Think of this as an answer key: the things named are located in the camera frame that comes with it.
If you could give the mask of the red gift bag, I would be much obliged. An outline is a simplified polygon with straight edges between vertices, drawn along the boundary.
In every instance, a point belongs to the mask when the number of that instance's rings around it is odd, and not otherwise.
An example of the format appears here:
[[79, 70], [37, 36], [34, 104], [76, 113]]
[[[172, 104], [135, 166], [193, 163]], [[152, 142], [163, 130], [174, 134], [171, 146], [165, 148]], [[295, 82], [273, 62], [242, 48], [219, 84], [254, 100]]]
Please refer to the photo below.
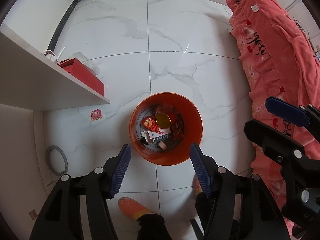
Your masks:
[[82, 83], [104, 96], [104, 84], [91, 72], [91, 70], [81, 63], [77, 58], [63, 60], [59, 66], [66, 72], [80, 80]]

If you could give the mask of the pink cartoon sticker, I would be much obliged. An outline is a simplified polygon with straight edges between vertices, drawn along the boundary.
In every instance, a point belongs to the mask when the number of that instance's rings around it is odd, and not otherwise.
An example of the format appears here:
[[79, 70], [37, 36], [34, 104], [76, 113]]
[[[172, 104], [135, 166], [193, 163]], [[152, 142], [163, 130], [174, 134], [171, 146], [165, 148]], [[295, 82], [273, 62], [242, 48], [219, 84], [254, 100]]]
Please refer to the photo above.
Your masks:
[[100, 120], [103, 118], [103, 113], [100, 109], [95, 109], [91, 111], [90, 117], [92, 121]]

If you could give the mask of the red snack wrapper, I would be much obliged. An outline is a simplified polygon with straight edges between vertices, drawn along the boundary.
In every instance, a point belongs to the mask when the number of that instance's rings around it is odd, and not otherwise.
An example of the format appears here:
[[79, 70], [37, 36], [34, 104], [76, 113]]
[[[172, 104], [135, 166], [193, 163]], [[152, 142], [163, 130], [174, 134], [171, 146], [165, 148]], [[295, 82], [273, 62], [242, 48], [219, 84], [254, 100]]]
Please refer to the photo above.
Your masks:
[[178, 112], [178, 110], [173, 105], [161, 104], [155, 109], [155, 116], [158, 113], [165, 113], [171, 119], [171, 126], [169, 129], [173, 135], [173, 139], [180, 141], [184, 137], [184, 121]]

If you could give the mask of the orange left slipper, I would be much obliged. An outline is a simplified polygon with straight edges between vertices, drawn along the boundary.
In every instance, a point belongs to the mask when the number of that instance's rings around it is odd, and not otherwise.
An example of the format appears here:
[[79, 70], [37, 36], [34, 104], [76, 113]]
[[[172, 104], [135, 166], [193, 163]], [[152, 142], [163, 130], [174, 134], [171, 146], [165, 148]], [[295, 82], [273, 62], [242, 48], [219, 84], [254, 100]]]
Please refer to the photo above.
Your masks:
[[123, 197], [118, 200], [121, 212], [132, 220], [139, 220], [144, 215], [155, 215], [156, 213], [143, 206], [132, 198]]

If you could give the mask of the black hair clip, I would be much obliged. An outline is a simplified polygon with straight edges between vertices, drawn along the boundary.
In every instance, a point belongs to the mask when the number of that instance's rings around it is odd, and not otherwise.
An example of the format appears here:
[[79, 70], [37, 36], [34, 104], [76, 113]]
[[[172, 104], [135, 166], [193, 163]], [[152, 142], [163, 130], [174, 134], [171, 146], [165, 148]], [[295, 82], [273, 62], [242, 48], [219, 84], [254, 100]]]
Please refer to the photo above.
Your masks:
[[140, 139], [140, 143], [143, 144], [143, 145], [148, 145], [148, 144], [149, 144], [144, 137], [142, 137], [142, 138]]

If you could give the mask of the white shelf board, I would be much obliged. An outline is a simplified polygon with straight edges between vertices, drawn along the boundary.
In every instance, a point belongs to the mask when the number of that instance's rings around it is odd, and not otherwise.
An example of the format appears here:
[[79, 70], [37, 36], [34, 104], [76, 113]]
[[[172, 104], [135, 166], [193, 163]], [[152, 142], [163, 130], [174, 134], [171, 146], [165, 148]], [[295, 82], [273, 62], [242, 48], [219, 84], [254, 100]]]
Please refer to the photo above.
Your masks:
[[1, 25], [2, 104], [46, 112], [109, 102]]

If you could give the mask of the pink bed cover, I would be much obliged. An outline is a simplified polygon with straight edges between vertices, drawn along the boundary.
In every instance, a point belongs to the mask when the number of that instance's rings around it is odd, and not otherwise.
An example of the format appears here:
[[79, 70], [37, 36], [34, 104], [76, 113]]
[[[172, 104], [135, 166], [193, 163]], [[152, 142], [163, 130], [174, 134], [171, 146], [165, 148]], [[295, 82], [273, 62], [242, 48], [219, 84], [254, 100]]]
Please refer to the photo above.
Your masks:
[[269, 113], [274, 96], [294, 106], [319, 107], [319, 61], [307, 36], [276, 0], [226, 0], [232, 35], [240, 50], [252, 100], [253, 118], [304, 146], [319, 159], [319, 142], [302, 127]]

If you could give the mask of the orange right slipper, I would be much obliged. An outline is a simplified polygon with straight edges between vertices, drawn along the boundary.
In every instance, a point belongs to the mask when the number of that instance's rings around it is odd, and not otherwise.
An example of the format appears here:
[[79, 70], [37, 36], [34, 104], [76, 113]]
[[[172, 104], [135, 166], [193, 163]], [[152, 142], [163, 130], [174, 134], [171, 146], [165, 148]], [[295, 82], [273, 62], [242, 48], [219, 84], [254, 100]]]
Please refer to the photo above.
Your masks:
[[196, 195], [202, 192], [201, 185], [197, 177], [195, 179], [195, 192], [196, 192]]

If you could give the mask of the orange slipper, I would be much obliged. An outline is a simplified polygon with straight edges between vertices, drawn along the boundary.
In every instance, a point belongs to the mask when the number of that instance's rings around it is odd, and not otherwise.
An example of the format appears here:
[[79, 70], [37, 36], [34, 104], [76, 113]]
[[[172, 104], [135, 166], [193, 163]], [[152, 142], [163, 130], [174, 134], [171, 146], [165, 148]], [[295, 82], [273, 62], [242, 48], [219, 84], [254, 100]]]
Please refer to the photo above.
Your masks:
[[155, 215], [156, 213], [143, 206], [132, 198], [123, 197], [118, 200], [121, 212], [132, 220], [139, 220], [144, 215]]
[[202, 192], [201, 185], [197, 177], [195, 179], [195, 192], [196, 192], [196, 195]]

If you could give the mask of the red trash bin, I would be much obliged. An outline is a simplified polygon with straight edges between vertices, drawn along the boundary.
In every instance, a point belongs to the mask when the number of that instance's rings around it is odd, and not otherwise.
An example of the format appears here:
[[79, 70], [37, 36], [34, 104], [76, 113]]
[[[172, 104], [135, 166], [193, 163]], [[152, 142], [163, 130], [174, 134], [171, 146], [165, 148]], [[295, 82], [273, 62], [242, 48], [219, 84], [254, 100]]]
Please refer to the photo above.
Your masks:
[[129, 123], [132, 145], [145, 160], [161, 166], [189, 159], [189, 147], [199, 144], [203, 122], [197, 107], [176, 93], [157, 93], [144, 99]]

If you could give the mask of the small orange red wrapper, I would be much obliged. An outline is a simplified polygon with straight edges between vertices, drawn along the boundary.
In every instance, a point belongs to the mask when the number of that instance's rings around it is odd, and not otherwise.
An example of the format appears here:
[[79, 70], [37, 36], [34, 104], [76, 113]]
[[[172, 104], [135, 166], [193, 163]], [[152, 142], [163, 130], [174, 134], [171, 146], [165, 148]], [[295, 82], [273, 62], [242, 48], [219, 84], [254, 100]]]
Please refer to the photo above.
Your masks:
[[160, 128], [155, 120], [154, 116], [146, 116], [144, 117], [141, 121], [140, 124], [146, 128], [147, 130], [151, 131], [151, 132], [155, 132], [158, 134], [163, 134], [164, 133], [164, 129]]

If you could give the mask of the red gold paper cup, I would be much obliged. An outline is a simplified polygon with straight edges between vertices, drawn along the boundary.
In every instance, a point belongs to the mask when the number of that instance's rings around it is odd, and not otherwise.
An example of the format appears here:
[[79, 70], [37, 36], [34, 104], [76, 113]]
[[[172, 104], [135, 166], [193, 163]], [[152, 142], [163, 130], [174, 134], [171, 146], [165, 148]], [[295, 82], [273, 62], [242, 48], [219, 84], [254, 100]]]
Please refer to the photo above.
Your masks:
[[155, 116], [157, 125], [162, 129], [168, 129], [171, 126], [171, 119], [165, 113], [158, 113]]

